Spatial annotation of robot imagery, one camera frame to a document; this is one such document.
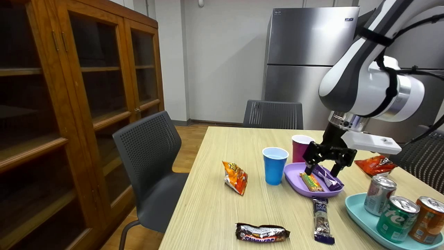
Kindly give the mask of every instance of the wooden bookcase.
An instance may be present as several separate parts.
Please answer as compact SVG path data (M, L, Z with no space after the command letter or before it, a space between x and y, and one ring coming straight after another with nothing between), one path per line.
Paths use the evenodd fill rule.
M163 110L156 22L0 0L0 248L97 248L133 208L111 135Z

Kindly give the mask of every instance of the chair backrest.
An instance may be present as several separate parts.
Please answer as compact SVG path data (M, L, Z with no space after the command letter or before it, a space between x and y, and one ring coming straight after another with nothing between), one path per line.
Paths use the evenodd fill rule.
M138 119L116 130L113 142L124 165L140 207L151 187L172 172L181 146L180 136L166 111Z
M302 129L302 104L248 100L242 125L248 128Z
M444 133L432 132L427 137L402 146L402 151L388 158L444 193Z

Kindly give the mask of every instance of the blue cup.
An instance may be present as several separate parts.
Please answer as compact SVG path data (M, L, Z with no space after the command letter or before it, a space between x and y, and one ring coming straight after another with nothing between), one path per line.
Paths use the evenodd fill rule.
M265 164L265 182L272 186L280 185L288 151L280 147L265 147L262 155Z

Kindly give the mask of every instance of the plate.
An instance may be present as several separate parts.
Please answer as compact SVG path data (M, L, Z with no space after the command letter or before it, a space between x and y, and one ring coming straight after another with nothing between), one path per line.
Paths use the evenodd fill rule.
M287 164L285 168L283 169L287 182L291 185L291 187L305 196L305 197L333 197L337 196L339 192L342 192L342 189L338 190L328 190L323 182L319 182L319 185L321 186L323 192L310 192L308 190L308 187L305 186L303 180L301 179L299 173L305 171L305 162L292 162L292 164Z
M348 196L345 198L346 212L367 235L370 235L376 242L378 242L384 247L405 248L405 250L406 248L426 250L426 248L437 248L439 244L442 244L442 233L435 239L432 244L419 243L413 240L410 236L406 236L406 239L401 243L394 243L380 236L378 232L376 230L376 223L378 217L364 210L363 207L364 196L366 196L364 193Z

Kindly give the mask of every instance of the green can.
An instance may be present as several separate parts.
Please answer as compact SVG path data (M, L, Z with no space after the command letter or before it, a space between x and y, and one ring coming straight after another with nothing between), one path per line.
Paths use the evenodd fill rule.
M399 243L405 240L417 212L419 207L416 203L402 196L391 196L378 217L376 229L387 240Z

